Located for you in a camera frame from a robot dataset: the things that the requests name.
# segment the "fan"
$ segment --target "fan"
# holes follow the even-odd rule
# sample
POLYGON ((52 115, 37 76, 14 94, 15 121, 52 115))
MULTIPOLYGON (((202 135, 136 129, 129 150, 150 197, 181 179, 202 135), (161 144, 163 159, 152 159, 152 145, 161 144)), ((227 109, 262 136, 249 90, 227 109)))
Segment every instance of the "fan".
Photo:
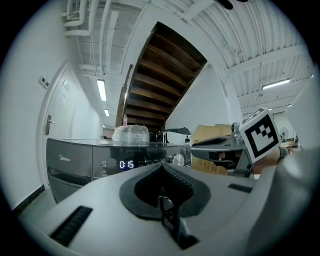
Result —
POLYGON ((283 143, 286 141, 286 139, 288 139, 289 131, 288 131, 288 129, 286 127, 282 127, 280 129, 280 136, 281 136, 281 139, 282 139, 283 143))

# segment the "black rubber pad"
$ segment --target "black rubber pad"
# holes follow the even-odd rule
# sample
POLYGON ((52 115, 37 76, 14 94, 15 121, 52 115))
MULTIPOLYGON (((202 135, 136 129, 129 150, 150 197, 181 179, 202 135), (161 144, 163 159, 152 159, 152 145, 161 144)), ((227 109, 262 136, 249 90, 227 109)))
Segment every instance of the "black rubber pad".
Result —
POLYGON ((228 186, 228 188, 233 189, 233 190, 238 190, 238 191, 246 192, 246 193, 250 193, 251 190, 253 189, 253 187, 243 186, 243 185, 234 184, 234 183, 231 183, 231 184, 228 186))
POLYGON ((92 208, 79 206, 50 236, 67 247, 90 215, 92 208))

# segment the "transparent plastic container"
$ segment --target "transparent plastic container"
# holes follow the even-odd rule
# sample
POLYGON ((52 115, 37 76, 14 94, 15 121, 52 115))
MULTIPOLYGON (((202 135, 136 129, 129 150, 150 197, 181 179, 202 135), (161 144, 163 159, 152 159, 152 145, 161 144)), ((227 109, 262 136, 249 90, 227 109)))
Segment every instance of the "transparent plastic container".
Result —
POLYGON ((143 125, 122 125, 114 129, 112 140, 115 142, 149 142, 148 128, 143 125))

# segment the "wooden staircase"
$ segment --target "wooden staircase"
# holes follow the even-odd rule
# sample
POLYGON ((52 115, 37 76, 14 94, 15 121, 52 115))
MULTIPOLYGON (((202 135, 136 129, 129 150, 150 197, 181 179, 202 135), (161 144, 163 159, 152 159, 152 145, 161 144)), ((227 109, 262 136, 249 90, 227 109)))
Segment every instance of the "wooden staircase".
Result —
POLYGON ((145 125, 150 132, 158 132, 207 60, 162 23, 158 22, 153 31, 138 61, 123 113, 128 125, 145 125))

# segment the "cardboard box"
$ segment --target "cardboard box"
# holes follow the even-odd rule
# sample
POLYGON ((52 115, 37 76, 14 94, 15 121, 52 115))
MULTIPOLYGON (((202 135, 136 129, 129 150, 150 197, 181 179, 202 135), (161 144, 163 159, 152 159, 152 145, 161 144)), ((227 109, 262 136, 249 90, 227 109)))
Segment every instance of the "cardboard box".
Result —
MULTIPOLYGON (((215 126, 198 125, 194 133, 191 135, 191 139, 193 140, 193 143, 197 143, 207 139, 226 135, 231 135, 230 124, 216 124, 215 126)), ((191 168, 211 174, 228 175, 226 168, 222 166, 216 166, 214 162, 194 156, 191 157, 191 168)))
POLYGON ((214 162, 200 159, 195 156, 192 157, 191 168, 197 171, 210 173, 210 174, 219 174, 219 175, 225 175, 225 176, 228 175, 228 171, 226 168, 222 166, 216 166, 214 162))

